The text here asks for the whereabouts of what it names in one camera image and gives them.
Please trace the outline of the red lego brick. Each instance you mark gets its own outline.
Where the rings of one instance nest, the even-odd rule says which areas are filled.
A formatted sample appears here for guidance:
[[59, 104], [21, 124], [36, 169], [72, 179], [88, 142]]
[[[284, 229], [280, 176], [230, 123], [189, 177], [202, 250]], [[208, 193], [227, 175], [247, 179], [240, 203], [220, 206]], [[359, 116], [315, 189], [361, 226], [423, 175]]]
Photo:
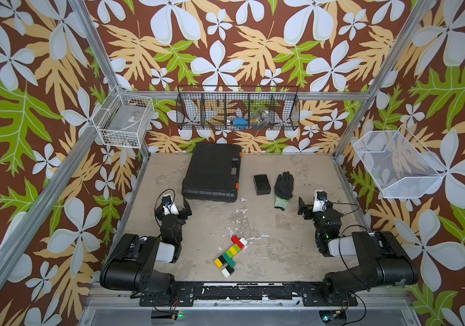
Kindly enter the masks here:
[[233, 236], [231, 238], [231, 241], [234, 243], [234, 244], [237, 244], [241, 249], [243, 249], [245, 246], [243, 246], [240, 242], [239, 242], [239, 239], [237, 236]]

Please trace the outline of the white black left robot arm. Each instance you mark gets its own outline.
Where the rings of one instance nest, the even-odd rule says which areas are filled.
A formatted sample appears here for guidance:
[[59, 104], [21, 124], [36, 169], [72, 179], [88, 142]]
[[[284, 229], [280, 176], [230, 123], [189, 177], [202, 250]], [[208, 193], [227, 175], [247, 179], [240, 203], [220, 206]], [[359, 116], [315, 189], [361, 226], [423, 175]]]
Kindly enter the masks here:
[[99, 276], [102, 287], [111, 290], [174, 296], [175, 279], [154, 269], [156, 262], [173, 264], [182, 251], [182, 226], [192, 211], [187, 200], [177, 209], [174, 199], [163, 196], [154, 211], [160, 236], [124, 234]]

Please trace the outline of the black lego brick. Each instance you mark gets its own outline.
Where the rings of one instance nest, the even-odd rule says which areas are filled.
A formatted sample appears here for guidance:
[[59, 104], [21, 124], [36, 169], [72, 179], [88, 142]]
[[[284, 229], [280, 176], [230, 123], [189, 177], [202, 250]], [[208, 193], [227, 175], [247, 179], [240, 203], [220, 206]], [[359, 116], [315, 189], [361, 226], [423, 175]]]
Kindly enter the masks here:
[[234, 268], [231, 268], [231, 267], [228, 266], [227, 264], [224, 264], [221, 268], [226, 268], [226, 269], [229, 271], [230, 274], [232, 274], [232, 273], [235, 271]]

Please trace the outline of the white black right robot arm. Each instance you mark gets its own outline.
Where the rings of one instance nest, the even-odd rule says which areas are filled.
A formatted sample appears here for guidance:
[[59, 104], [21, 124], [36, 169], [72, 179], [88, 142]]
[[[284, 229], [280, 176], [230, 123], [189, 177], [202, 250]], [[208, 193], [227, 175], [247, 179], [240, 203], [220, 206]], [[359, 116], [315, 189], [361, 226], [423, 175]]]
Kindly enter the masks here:
[[320, 287], [307, 285], [303, 297], [312, 304], [314, 297], [323, 304], [353, 304], [353, 294], [375, 287], [415, 285], [419, 271], [391, 232], [369, 232], [359, 224], [342, 229], [344, 215], [334, 209], [326, 193], [318, 191], [307, 205], [298, 199], [298, 214], [311, 220], [315, 227], [317, 250], [325, 257], [356, 257], [358, 265], [339, 272], [329, 272]]

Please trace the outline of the dark green lego brick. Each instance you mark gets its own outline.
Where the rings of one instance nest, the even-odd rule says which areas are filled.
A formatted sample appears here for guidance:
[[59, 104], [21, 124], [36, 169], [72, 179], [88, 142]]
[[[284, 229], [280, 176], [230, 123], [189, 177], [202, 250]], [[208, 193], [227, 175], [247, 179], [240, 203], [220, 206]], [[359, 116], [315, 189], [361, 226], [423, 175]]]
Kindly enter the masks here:
[[224, 260], [224, 264], [227, 264], [231, 268], [235, 267], [236, 264], [234, 260], [227, 253], [222, 254], [220, 258]]

